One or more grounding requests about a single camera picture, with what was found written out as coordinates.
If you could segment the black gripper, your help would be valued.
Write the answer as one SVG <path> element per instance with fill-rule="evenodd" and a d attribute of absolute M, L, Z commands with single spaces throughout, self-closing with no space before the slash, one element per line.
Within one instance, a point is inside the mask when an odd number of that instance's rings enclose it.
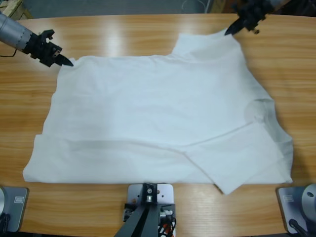
<path fill-rule="evenodd" d="M 239 18 L 227 28 L 226 35 L 235 35 L 242 29 L 258 34 L 260 31 L 256 27 L 259 21 L 266 19 L 266 15 L 269 13 L 269 1 L 241 0 L 236 4 L 236 13 Z"/>
<path fill-rule="evenodd" d="M 72 66 L 72 62 L 65 56 L 60 55 L 62 48 L 47 42 L 46 39 L 52 40 L 53 33 L 31 34 L 27 42 L 24 53 L 30 54 L 31 58 L 39 59 L 39 62 L 50 67 L 52 64 L 59 66 Z"/>

